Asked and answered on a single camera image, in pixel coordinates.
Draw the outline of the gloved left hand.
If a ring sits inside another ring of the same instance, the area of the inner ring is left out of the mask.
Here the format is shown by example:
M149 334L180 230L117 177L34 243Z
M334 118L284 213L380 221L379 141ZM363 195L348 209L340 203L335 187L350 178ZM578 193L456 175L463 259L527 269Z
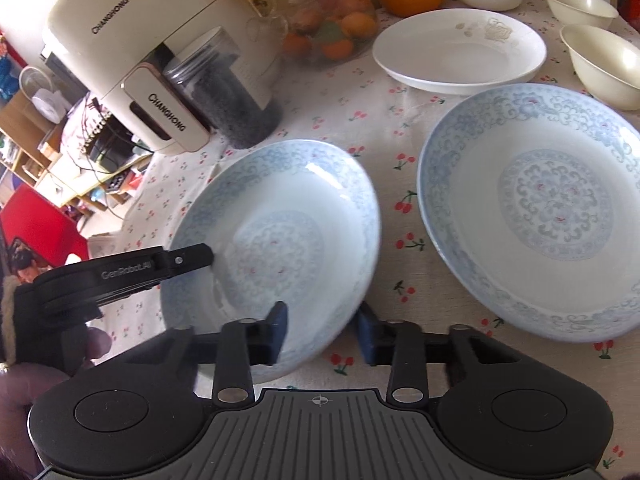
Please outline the gloved left hand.
M7 344L1 367L1 477L31 479L42 471L27 430L27 411L43 393L68 376L54 367L15 362L15 291L21 281L5 278L1 299L1 341Z

